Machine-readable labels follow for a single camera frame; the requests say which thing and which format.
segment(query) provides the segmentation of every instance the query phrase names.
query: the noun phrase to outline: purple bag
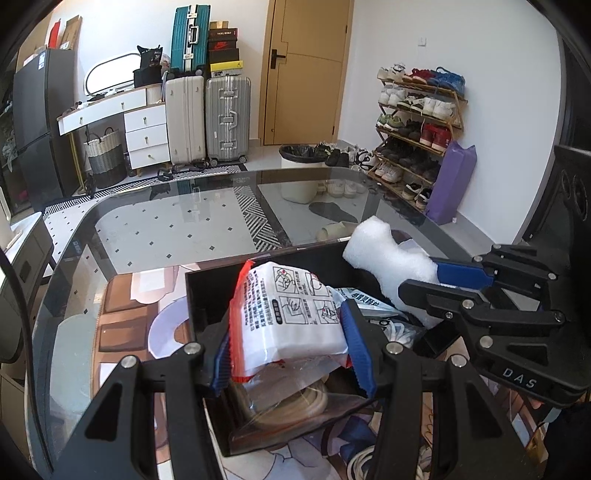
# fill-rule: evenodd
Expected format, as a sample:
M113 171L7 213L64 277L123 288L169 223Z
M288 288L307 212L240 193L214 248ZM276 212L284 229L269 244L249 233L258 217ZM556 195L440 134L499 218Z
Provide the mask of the purple bag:
M441 170L433 186L433 193L425 213L438 225L452 221L460 205L472 172L476 167L476 147L462 148L450 143L443 157Z

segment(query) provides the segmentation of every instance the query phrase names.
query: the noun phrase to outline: white plastic bag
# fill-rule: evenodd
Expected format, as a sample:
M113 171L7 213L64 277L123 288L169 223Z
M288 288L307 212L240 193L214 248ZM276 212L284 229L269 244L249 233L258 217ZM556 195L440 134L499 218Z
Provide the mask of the white plastic bag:
M335 303L301 268L246 262L230 303L232 378L246 382L264 365L348 352Z

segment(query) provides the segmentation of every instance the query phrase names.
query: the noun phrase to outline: teal suitcase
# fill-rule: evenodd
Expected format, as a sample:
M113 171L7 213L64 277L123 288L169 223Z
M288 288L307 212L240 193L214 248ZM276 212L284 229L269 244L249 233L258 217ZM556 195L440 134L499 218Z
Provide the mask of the teal suitcase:
M178 7L174 16L170 66L194 72L207 64L209 5Z

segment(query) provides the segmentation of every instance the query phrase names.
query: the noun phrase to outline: white cable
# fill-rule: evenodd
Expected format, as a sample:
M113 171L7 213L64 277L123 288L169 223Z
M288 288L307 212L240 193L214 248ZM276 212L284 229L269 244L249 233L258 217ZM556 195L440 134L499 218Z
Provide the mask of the white cable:
M365 480L367 472L363 471L363 466L372 459L373 454L374 445L372 445L371 447L367 447L365 450L361 450L359 453L357 453L347 464L347 479ZM415 480L425 480L423 471L418 465Z

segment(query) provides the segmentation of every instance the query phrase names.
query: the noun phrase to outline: wooden door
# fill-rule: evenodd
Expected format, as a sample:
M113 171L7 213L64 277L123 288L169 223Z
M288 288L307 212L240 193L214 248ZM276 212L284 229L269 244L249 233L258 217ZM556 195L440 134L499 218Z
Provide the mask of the wooden door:
M350 0L276 1L265 145L332 140L340 111L350 5Z

